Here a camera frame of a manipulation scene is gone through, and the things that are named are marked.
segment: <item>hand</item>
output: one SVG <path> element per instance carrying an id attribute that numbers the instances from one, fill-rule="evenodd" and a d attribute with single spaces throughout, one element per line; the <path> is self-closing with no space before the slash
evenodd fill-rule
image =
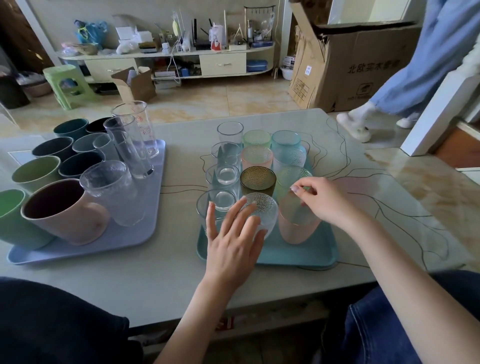
<path id="1" fill-rule="evenodd" d="M 345 228 L 361 210 L 325 177 L 305 177 L 296 181 L 290 189 L 312 209 L 320 219 Z"/>
<path id="2" fill-rule="evenodd" d="M 233 294 L 251 274 L 264 245 L 267 230 L 255 232 L 260 225 L 258 216 L 250 216 L 256 204 L 241 210 L 247 199 L 241 198 L 225 216 L 216 231 L 215 204 L 210 202 L 207 210 L 207 267 L 204 281 Z"/>

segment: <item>cup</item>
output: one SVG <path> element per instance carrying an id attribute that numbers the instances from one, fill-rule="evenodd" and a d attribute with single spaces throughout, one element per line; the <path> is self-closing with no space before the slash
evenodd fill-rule
<path id="1" fill-rule="evenodd" d="M 208 203 L 210 201 L 215 203 L 215 226 L 216 230 L 220 231 L 220 228 L 222 227 L 222 222 L 225 219 L 227 212 L 235 204 L 237 199 L 231 192 L 225 190 L 210 190 L 203 193 L 198 198 L 197 212 L 200 216 L 200 221 L 202 222 L 205 234 L 207 232 L 207 209 Z"/>
<path id="2" fill-rule="evenodd" d="M 91 133 L 87 134 L 85 136 L 82 136 L 81 138 L 75 140 L 75 142 L 72 145 L 72 149 L 75 153 L 86 153 L 86 152 L 96 152 L 98 151 L 95 149 L 93 146 L 93 142 L 95 139 L 97 139 L 99 136 L 105 135 L 105 133 Z"/>
<path id="3" fill-rule="evenodd" d="M 56 136 L 69 136 L 73 140 L 77 140 L 86 135 L 87 119 L 72 119 L 57 125 L 53 132 Z"/>
<path id="4" fill-rule="evenodd" d="M 217 163 L 232 164 L 238 169 L 241 165 L 241 147 L 231 142 L 220 142 L 210 150 Z"/>
<path id="5" fill-rule="evenodd" d="M 260 192 L 272 196 L 275 190 L 275 182 L 275 173 L 267 167 L 250 167 L 240 175 L 240 185 L 243 194 Z"/>
<path id="6" fill-rule="evenodd" d="M 247 197 L 247 203 L 243 208 L 254 202 L 257 204 L 257 209 L 252 212 L 252 216 L 260 217 L 260 225 L 258 226 L 257 231 L 266 229 L 266 239 L 275 226 L 276 218 L 278 216 L 278 205 L 272 197 L 262 193 L 255 192 L 247 194 L 245 197 Z"/>
<path id="7" fill-rule="evenodd" d="M 78 180 L 67 179 L 35 192 L 20 212 L 50 234 L 85 245 L 103 234 L 110 219 L 107 209 L 93 201 Z"/>
<path id="8" fill-rule="evenodd" d="M 288 191 L 279 203 L 278 228 L 289 244 L 300 244 L 310 238 L 320 222 L 292 191 Z"/>
<path id="9" fill-rule="evenodd" d="M 106 207 L 121 226 L 133 226 L 145 217 L 132 175 L 127 165 L 119 160 L 91 166 L 80 176 L 80 185 Z"/>
<path id="10" fill-rule="evenodd" d="M 285 146 L 297 146 L 301 143 L 301 137 L 298 133 L 291 130 L 279 130 L 272 135 L 272 151 L 275 153 L 277 148 Z"/>
<path id="11" fill-rule="evenodd" d="M 101 118 L 101 119 L 97 119 L 95 121 L 92 121 L 90 124 L 88 124 L 86 126 L 85 131 L 88 134 L 106 133 L 107 131 L 105 130 L 105 126 L 103 126 L 103 123 L 106 122 L 110 118 L 111 118 L 111 116 L 109 116 L 107 118 Z"/>
<path id="12" fill-rule="evenodd" d="M 133 115 L 114 116 L 104 126 L 133 177 L 146 178 L 153 173 L 153 164 Z"/>
<path id="13" fill-rule="evenodd" d="M 303 146 L 286 146 L 277 148 L 273 158 L 273 172 L 279 174 L 286 166 L 303 167 L 307 160 L 307 150 Z"/>
<path id="14" fill-rule="evenodd" d="M 80 178 L 83 172 L 102 161 L 103 158 L 97 152 L 76 154 L 61 164 L 59 174 L 63 178 Z"/>
<path id="15" fill-rule="evenodd" d="M 63 162 L 75 154 L 75 152 L 72 150 L 72 145 L 73 139 L 69 136 L 55 138 L 37 145 L 35 148 L 33 148 L 32 155 L 36 158 L 57 156 Z"/>
<path id="16" fill-rule="evenodd" d="M 55 236 L 25 220 L 20 214 L 28 195 L 22 190 L 0 192 L 0 239 L 26 250 L 41 248 Z"/>
<path id="17" fill-rule="evenodd" d="M 284 166 L 276 174 L 275 197 L 281 201 L 290 191 L 290 186 L 303 177 L 311 177 L 312 174 L 299 166 Z"/>
<path id="18" fill-rule="evenodd" d="M 158 152 L 153 125 L 148 118 L 147 103 L 144 101 L 130 101 L 120 104 L 113 108 L 113 116 L 133 115 L 141 132 L 141 137 L 145 143 L 150 158 L 155 157 Z"/>
<path id="19" fill-rule="evenodd" d="M 31 160 L 18 167 L 12 174 L 12 181 L 30 193 L 61 179 L 57 156 L 45 156 Z"/>
<path id="20" fill-rule="evenodd" d="M 272 145 L 272 136 L 265 130 L 250 130 L 243 135 L 243 147 L 264 146 L 270 148 Z"/>
<path id="21" fill-rule="evenodd" d="M 216 131 L 220 142 L 231 142 L 242 145 L 243 125 L 236 121 L 226 121 L 217 126 Z"/>
<path id="22" fill-rule="evenodd" d="M 115 143 L 110 135 L 101 133 L 94 141 L 93 146 L 97 152 L 103 155 L 103 160 L 120 160 Z"/>
<path id="23" fill-rule="evenodd" d="M 226 190 L 240 196 L 240 171 L 232 164 L 219 163 L 211 166 L 205 173 L 209 189 Z"/>
<path id="24" fill-rule="evenodd" d="M 272 167 L 273 152 L 265 146 L 248 146 L 242 150 L 241 164 L 243 169 L 253 166 Z"/>

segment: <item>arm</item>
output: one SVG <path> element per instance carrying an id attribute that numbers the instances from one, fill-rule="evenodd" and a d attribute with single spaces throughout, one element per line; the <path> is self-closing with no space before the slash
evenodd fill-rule
<path id="1" fill-rule="evenodd" d="M 376 220 L 325 178 L 304 178 L 291 189 L 319 218 L 337 225 L 358 244 L 422 362 L 478 363 L 480 323 Z"/>
<path id="2" fill-rule="evenodd" d="M 210 203 L 205 275 L 155 364 L 202 362 L 231 296 L 247 280 L 262 251 L 266 231 L 255 236 L 260 218 L 250 216 L 255 204 L 240 211 L 245 203 L 242 198 L 230 209 L 220 232 L 215 227 L 215 205 Z"/>

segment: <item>forearm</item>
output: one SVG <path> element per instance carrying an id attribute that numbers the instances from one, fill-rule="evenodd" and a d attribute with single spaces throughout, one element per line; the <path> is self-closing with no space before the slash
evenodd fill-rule
<path id="1" fill-rule="evenodd" d="M 209 282 L 200 282 L 155 364 L 201 363 L 230 297 L 230 292 L 222 291 Z"/>
<path id="2" fill-rule="evenodd" d="M 344 230 L 357 242 L 424 363 L 475 363 L 480 323 L 370 216 L 355 211 Z"/>

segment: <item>brown glass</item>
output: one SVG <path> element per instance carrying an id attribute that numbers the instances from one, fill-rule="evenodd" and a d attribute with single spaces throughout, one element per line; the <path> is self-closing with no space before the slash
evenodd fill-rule
<path id="1" fill-rule="evenodd" d="M 240 183 L 244 195 L 260 192 L 271 197 L 275 189 L 276 175 L 269 168 L 253 166 L 241 173 Z"/>

